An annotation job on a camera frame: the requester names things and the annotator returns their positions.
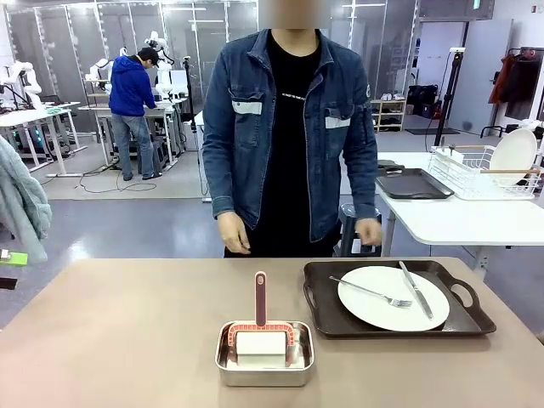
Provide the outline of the person's right hand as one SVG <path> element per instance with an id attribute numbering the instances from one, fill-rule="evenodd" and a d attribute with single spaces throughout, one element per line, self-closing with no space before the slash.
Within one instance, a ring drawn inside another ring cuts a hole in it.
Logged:
<path id="1" fill-rule="evenodd" d="M 249 255 L 251 247 L 241 218 L 235 212 L 223 212 L 217 216 L 217 222 L 225 247 L 232 253 Z"/>

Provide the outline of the person's left hand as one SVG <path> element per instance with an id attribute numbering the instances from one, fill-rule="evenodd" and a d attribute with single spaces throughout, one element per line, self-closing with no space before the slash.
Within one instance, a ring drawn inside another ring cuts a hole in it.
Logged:
<path id="1" fill-rule="evenodd" d="M 375 218 L 358 218 L 354 229 L 362 245 L 375 247 L 382 245 L 382 227 Z"/>

